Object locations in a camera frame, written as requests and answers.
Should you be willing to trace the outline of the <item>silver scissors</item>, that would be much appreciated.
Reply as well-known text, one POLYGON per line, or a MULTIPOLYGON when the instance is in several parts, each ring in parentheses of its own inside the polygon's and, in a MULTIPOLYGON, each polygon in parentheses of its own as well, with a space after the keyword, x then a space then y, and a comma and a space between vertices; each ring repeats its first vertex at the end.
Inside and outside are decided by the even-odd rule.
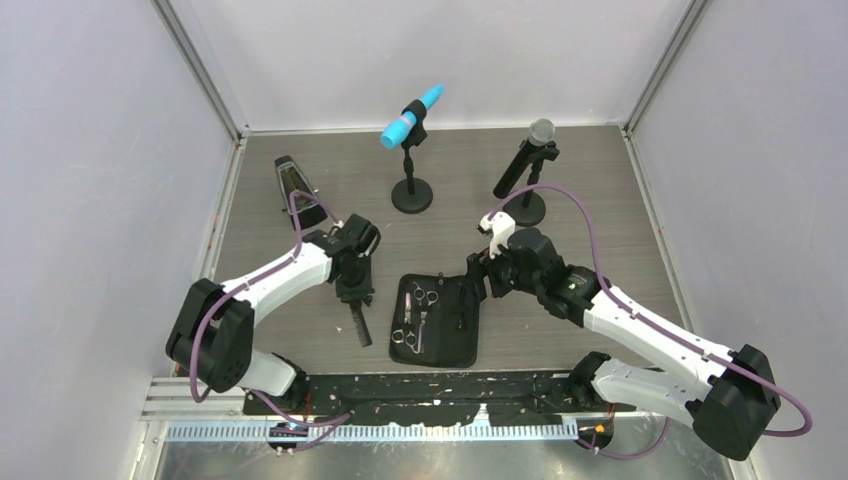
POLYGON ((412 299, 410 293, 405 294, 402 321, 400 327, 392 331, 391 340, 395 344, 406 345, 413 352, 418 351, 418 337, 412 329, 412 299))
POLYGON ((412 295, 413 299, 418 303, 420 313, 416 340, 412 347, 412 351, 415 354, 420 354, 423 351, 423 333, 426 326, 426 319, 431 307, 438 302, 439 294, 435 290, 427 290, 418 282, 414 282, 412 295))

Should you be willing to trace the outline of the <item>black zip tool case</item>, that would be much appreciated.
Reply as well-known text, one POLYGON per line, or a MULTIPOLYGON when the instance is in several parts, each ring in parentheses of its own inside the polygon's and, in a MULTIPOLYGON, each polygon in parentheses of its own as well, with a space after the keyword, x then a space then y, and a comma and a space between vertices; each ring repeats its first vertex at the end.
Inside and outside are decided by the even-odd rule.
POLYGON ((399 280, 396 305, 391 321, 389 356, 392 361, 421 367, 443 369, 465 369, 473 366, 478 356, 479 326, 481 304, 465 275, 445 276, 407 274, 399 280), (413 299, 413 283, 418 282, 427 290, 435 290, 439 300, 435 303, 426 319, 423 333, 423 351, 415 354, 403 344, 391 340, 392 331, 400 327, 404 298, 406 293, 412 299, 412 329, 417 333, 419 325, 419 306, 413 299), (466 329, 457 331, 454 327, 454 309, 460 289, 466 291, 466 329))

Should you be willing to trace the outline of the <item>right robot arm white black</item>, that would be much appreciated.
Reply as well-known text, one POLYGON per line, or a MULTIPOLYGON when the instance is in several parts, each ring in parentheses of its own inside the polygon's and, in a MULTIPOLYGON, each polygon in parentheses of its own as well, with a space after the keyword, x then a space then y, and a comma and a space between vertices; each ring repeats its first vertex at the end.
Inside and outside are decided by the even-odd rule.
POLYGON ((746 344, 734 351, 705 340, 643 308, 595 271, 564 262, 537 228, 482 220, 488 247, 468 258, 477 284, 501 298, 532 295, 544 310, 610 338, 651 364, 635 367, 602 352, 587 354, 571 372, 571 397, 584 410, 618 403, 690 427, 729 459, 749 457, 778 412, 778 395, 752 380, 772 381, 769 359, 746 344))

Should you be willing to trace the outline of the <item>black comb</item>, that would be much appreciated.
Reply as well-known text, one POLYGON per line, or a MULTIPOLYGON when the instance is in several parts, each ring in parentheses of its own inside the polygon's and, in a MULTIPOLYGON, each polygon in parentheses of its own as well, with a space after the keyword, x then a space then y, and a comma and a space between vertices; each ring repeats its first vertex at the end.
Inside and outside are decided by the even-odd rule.
POLYGON ((352 320, 354 323, 355 332, 360 343, 360 346, 365 348, 373 344, 364 313, 360 302, 352 302, 349 304, 352 320))

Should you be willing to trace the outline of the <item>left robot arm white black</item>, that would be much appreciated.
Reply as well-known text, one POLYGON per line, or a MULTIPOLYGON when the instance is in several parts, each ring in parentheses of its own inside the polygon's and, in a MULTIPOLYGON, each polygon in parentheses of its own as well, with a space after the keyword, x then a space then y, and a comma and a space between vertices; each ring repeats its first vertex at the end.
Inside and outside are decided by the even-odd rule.
POLYGON ((328 232, 307 233, 290 252, 242 277, 222 284, 197 280, 166 342, 167 356, 217 393, 259 390, 280 412, 298 412, 307 389, 296 380, 296 366, 257 350, 255 327, 300 293, 332 284, 351 310, 361 345, 371 345, 362 309, 373 298, 372 256, 380 239, 374 224, 352 214, 328 232))

